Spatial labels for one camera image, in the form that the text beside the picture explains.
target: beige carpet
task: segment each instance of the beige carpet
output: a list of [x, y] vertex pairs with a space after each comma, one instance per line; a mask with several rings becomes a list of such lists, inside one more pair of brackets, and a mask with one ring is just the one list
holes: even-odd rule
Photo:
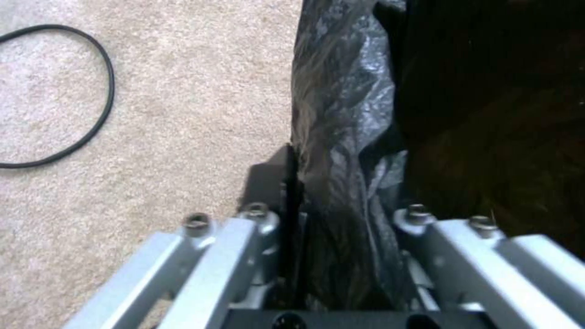
[[[112, 57], [116, 97], [72, 156], [0, 170], [0, 328], [61, 327], [154, 231], [234, 211], [247, 168], [288, 140], [300, 0], [3, 0], [0, 35], [77, 27]], [[105, 102], [91, 45], [0, 44], [0, 162], [79, 139]]]

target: black cable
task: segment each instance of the black cable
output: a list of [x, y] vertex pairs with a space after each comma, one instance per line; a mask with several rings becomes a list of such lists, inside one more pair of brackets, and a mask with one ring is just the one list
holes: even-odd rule
[[0, 43], [6, 42], [8, 40], [12, 40], [14, 38], [17, 38], [19, 36], [23, 36], [23, 35], [26, 35], [29, 33], [38, 32], [41, 30], [64, 30], [64, 31], [68, 31], [71, 33], [75, 33], [76, 35], [79, 35], [79, 36], [87, 39], [89, 42], [91, 42], [99, 50], [99, 53], [102, 55], [102, 57], [104, 58], [104, 61], [106, 62], [106, 68], [108, 69], [109, 90], [108, 90], [108, 98], [106, 101], [106, 105], [104, 107], [104, 111], [102, 112], [102, 115], [99, 116], [99, 119], [97, 120], [95, 125], [91, 128], [91, 130], [88, 133], [85, 134], [85, 136], [83, 136], [75, 144], [69, 146], [68, 148], [66, 148], [60, 152], [57, 152], [51, 156], [48, 156], [42, 160], [23, 162], [23, 163], [0, 163], [0, 168], [20, 169], [20, 168], [42, 166], [42, 165], [46, 165], [46, 164], [51, 163], [51, 162], [55, 162], [61, 158], [64, 158], [64, 157], [72, 154], [73, 152], [75, 152], [76, 150], [78, 150], [79, 148], [84, 146], [87, 142], [90, 141], [90, 139], [92, 139], [95, 136], [95, 134], [102, 127], [102, 125], [104, 125], [104, 122], [106, 121], [110, 111], [112, 110], [113, 94], [114, 94], [114, 78], [113, 78], [112, 62], [110, 61], [108, 53], [105, 51], [105, 49], [102, 47], [102, 45], [97, 40], [95, 40], [92, 36], [88, 35], [87, 33], [80, 31], [78, 29], [71, 28], [69, 26], [64, 26], [64, 25], [57, 25], [57, 24], [36, 25], [36, 26], [31, 26], [29, 28], [24, 28], [24, 29], [17, 30], [17, 31], [8, 33], [6, 35], [0, 36]]

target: hex bolt head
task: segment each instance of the hex bolt head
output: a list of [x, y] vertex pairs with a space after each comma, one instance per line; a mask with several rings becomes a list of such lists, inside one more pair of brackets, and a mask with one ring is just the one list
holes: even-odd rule
[[423, 204], [411, 204], [407, 209], [407, 220], [412, 225], [426, 225], [430, 222], [431, 213]]
[[483, 215], [474, 215], [469, 218], [469, 226], [471, 226], [484, 239], [489, 239], [494, 236], [498, 230], [493, 218]]
[[209, 231], [209, 215], [204, 213], [194, 213], [185, 217], [183, 227], [190, 237], [202, 237]]
[[265, 220], [269, 211], [268, 205], [261, 202], [247, 204], [243, 209], [244, 216], [249, 220]]

